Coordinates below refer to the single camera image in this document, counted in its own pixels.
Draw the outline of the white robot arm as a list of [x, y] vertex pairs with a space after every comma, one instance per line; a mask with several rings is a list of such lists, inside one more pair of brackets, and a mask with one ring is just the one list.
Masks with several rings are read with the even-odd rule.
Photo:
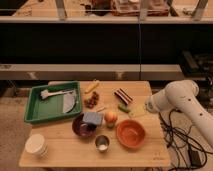
[[198, 93], [199, 87], [193, 80], [173, 81], [149, 96], [145, 101], [145, 107], [151, 113], [177, 108], [187, 115], [213, 148], [213, 115], [196, 99]]

